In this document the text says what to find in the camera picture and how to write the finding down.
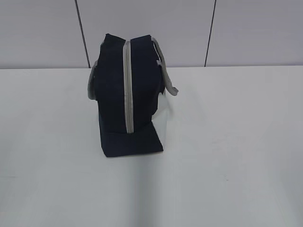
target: table surface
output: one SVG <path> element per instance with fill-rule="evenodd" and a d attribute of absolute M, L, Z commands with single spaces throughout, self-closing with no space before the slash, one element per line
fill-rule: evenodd
<path fill-rule="evenodd" d="M 169 68 L 163 153 L 106 158 L 89 69 L 0 70 L 1 227 L 303 226 L 303 67 Z"/>

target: gray trim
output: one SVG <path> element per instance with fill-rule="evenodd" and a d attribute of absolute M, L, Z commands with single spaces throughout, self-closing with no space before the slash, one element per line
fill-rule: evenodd
<path fill-rule="evenodd" d="M 165 84 L 165 88 L 167 89 L 167 91 L 172 95 L 172 96 L 176 96 L 178 94 L 178 89 L 176 89 L 175 87 L 173 87 L 171 80 L 169 78 L 169 75 L 166 71 L 166 63 L 165 63 L 165 59 L 164 56 L 162 54 L 162 51 L 160 49 L 159 43 L 157 42 L 157 40 L 155 38 L 151 38 L 151 40 L 153 41 L 153 43 L 155 44 L 155 49 L 156 52 L 160 58 L 160 61 L 157 62 L 158 65 L 161 66 L 162 69 L 162 74 L 163 74 L 163 80 L 164 80 L 164 84 Z"/>
<path fill-rule="evenodd" d="M 89 99 L 91 99 L 91 100 L 96 100 L 95 88 L 94 88 L 94 84 L 95 84 L 94 72 L 95 72 L 95 68 L 97 66 L 97 63 L 98 63 L 98 61 L 95 61 L 95 64 L 91 68 L 90 75 L 89 75 L 89 83 L 88 83 L 88 86 L 87 86 L 88 96 L 89 96 Z"/>
<path fill-rule="evenodd" d="M 126 132 L 134 132 L 133 81 L 131 63 L 131 43 L 126 41 L 123 46 L 123 76 L 124 76 L 124 112 Z"/>

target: bag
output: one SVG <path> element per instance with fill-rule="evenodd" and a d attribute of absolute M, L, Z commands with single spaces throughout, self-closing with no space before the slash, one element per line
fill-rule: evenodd
<path fill-rule="evenodd" d="M 158 42 L 106 34 L 91 69 L 88 96 L 97 100 L 101 146 L 107 157 L 163 151 L 172 86 Z"/>

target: lunch bag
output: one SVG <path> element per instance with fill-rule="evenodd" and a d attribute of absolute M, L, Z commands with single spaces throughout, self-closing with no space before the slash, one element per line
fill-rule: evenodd
<path fill-rule="evenodd" d="M 176 96 L 156 39 L 125 40 L 106 34 L 91 69 L 88 96 L 98 103 L 101 146 L 106 157 L 163 151 L 168 102 Z"/>

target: tabletop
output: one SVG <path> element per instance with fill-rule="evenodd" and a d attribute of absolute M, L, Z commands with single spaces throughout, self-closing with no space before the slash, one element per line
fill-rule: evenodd
<path fill-rule="evenodd" d="M 1 227 L 303 226 L 303 66 L 168 68 L 164 152 L 117 158 L 89 72 L 0 70 Z"/>

